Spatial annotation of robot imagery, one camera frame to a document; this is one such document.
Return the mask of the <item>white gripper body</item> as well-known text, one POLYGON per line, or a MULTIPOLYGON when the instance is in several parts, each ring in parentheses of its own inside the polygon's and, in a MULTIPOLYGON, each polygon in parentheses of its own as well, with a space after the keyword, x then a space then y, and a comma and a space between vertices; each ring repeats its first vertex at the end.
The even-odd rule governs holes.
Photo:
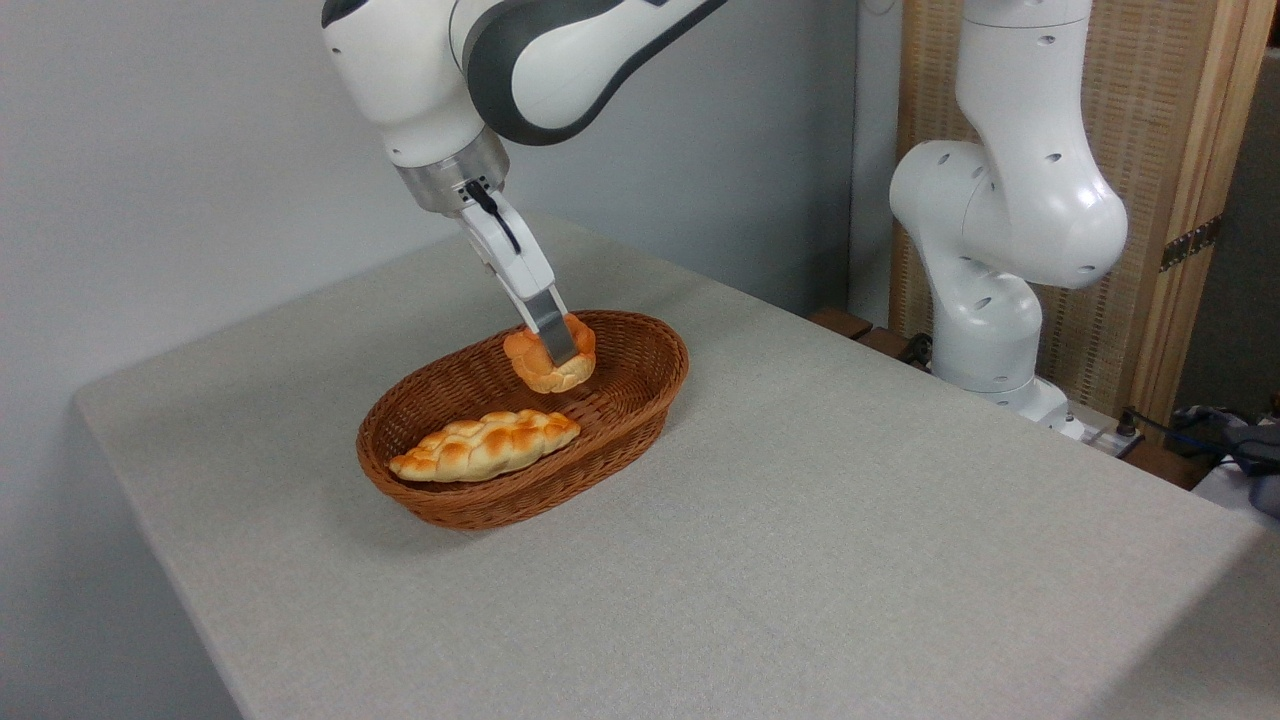
POLYGON ((460 210, 460 224, 515 301, 531 299, 556 283, 529 224, 500 191, 460 190, 457 195, 466 201, 460 210))

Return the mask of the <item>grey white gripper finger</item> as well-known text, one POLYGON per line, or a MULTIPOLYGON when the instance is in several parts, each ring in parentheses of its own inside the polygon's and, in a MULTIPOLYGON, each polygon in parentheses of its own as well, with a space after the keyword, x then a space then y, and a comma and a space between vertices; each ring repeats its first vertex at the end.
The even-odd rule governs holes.
POLYGON ((525 324, 541 342, 553 368, 568 363, 579 355, 566 314, 567 310, 554 284, 531 299, 516 299, 525 324))

